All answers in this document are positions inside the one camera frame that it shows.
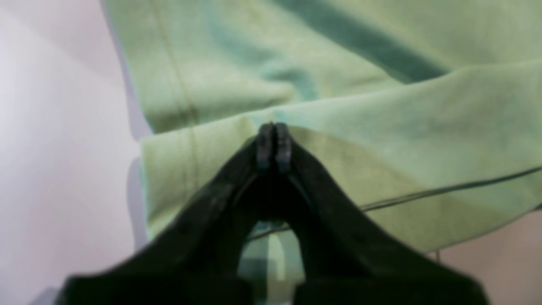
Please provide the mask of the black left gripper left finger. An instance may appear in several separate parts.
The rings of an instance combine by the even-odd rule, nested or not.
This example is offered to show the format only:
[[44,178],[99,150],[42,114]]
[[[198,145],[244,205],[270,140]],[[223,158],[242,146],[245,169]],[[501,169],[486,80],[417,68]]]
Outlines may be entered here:
[[241,201],[273,168],[275,127],[260,127],[147,247],[105,272],[68,278],[56,304],[253,305],[238,265],[261,205]]

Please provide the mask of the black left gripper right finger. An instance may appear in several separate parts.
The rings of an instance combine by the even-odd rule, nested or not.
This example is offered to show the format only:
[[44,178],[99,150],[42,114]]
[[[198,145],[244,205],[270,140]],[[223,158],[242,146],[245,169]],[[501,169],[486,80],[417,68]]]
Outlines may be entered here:
[[274,127],[283,188],[275,203],[299,240],[305,280],[295,305],[487,305],[478,282],[395,240],[344,194],[323,165]]

